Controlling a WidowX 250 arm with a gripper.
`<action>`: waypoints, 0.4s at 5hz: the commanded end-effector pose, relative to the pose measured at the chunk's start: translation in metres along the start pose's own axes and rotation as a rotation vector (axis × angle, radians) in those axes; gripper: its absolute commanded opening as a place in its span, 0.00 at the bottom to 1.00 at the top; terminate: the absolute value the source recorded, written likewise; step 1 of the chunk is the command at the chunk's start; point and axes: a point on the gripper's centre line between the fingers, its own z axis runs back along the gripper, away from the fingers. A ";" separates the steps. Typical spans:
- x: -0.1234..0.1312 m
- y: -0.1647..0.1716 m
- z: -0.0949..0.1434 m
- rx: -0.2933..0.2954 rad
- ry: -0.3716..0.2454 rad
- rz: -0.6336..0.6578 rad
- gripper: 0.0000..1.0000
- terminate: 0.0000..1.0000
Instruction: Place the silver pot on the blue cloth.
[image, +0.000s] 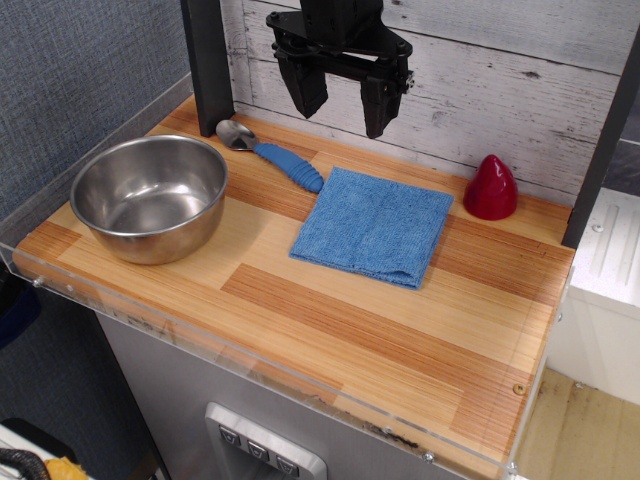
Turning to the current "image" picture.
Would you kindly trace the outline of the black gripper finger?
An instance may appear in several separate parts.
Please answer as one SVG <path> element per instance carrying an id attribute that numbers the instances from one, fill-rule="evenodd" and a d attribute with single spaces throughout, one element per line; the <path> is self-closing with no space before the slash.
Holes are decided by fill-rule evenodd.
<path id="1" fill-rule="evenodd" d="M 396 82 L 368 77 L 361 83 L 366 135 L 380 137 L 391 120 L 397 117 L 402 92 Z"/>
<path id="2" fill-rule="evenodd" d="M 310 60 L 277 52 L 281 76 L 297 111 L 309 119 L 328 100 L 325 72 Z"/>

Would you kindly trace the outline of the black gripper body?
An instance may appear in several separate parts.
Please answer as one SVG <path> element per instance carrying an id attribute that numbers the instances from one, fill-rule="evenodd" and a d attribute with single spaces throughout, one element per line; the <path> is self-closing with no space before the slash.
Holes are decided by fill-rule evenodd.
<path id="1" fill-rule="evenodd" d="M 369 76 L 412 86 L 411 44 L 384 25 L 381 1 L 302 1 L 300 9 L 272 12 L 274 56 L 306 58 L 325 73 L 364 81 Z"/>

